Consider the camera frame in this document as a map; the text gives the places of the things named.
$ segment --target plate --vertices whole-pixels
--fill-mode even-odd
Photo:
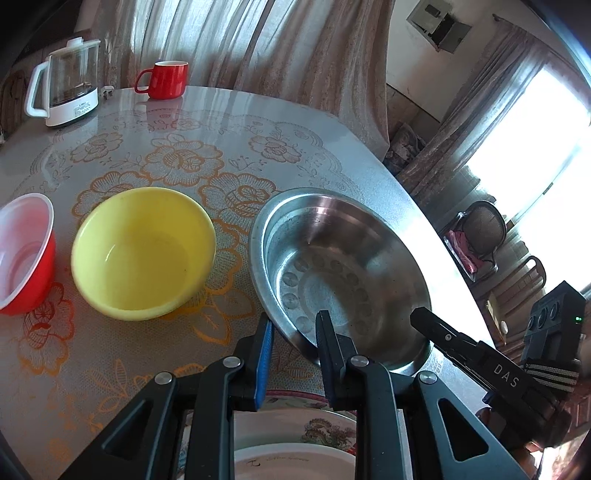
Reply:
[[[276,443],[238,450],[236,480],[353,480],[355,457],[323,445]]]
[[[187,412],[178,459],[177,479],[183,477],[193,412]],[[354,412],[335,413],[326,398],[308,392],[267,390],[259,412],[235,412],[234,447],[267,443],[314,443],[356,453]]]
[[[313,443],[355,454],[356,423],[312,408],[282,408],[234,414],[236,450],[270,443]]]

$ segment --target electrical box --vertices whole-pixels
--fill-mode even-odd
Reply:
[[[437,51],[450,53],[471,29],[452,16],[452,6],[444,0],[420,0],[407,20]]]

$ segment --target table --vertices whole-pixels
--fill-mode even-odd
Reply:
[[[218,250],[204,291],[177,311],[122,322],[94,311],[70,272],[76,230],[124,190],[165,186],[211,216]],[[30,119],[0,149],[0,204],[28,192],[55,208],[56,278],[31,313],[0,319],[0,429],[35,479],[57,478],[156,373],[201,371],[250,335],[262,310],[248,272],[256,213],[278,192],[322,187],[381,215],[421,267],[433,311],[492,345],[460,273],[419,208],[337,118],[283,100],[188,87],[132,89],[61,129]],[[475,411],[483,391],[433,350],[425,365]],[[277,335],[269,388],[322,393],[320,371]]]

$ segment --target electric kettle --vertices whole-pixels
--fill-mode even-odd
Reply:
[[[45,118],[48,127],[56,127],[82,117],[99,104],[97,63],[100,40],[69,40],[64,48],[52,51],[33,69],[25,113]],[[41,74],[43,108],[33,107]]]

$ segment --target screw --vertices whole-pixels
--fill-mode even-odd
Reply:
[[[367,367],[369,365],[369,360],[363,355],[352,356],[350,362],[354,367]]]
[[[223,360],[223,366],[226,368],[236,368],[241,364],[241,360],[237,356],[227,356]]]
[[[166,385],[167,383],[172,382],[173,375],[170,372],[160,372],[158,375],[154,377],[154,381],[158,385]]]
[[[427,385],[431,385],[437,381],[437,375],[433,372],[430,372],[429,370],[424,370],[423,372],[419,373],[418,379]]]

